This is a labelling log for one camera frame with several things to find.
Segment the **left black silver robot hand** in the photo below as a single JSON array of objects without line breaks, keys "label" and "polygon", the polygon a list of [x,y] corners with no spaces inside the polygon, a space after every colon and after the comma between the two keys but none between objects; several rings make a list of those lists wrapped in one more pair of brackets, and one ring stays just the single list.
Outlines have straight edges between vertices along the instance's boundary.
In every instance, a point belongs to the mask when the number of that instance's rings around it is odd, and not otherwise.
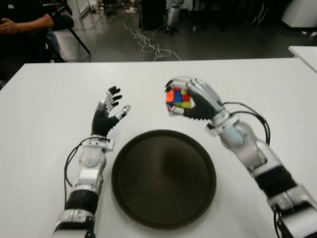
[{"label": "left black silver robot hand", "polygon": [[118,94],[120,91],[121,89],[116,86],[110,87],[99,100],[92,121],[91,135],[107,137],[118,122],[129,113],[131,106],[126,105],[115,115],[109,115],[122,98],[122,95]]}]

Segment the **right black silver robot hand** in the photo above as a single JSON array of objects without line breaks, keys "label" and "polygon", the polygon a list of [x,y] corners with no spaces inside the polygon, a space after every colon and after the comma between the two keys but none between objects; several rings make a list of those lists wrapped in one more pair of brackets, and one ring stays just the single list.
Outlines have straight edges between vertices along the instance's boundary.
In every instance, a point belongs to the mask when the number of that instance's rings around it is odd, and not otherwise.
[{"label": "right black silver robot hand", "polygon": [[197,120],[211,120],[214,123],[230,117],[220,97],[205,81],[193,77],[174,78],[165,85],[165,92],[168,93],[175,88],[186,91],[193,100],[194,106],[182,108],[175,104],[168,105],[167,110],[171,115]]}]

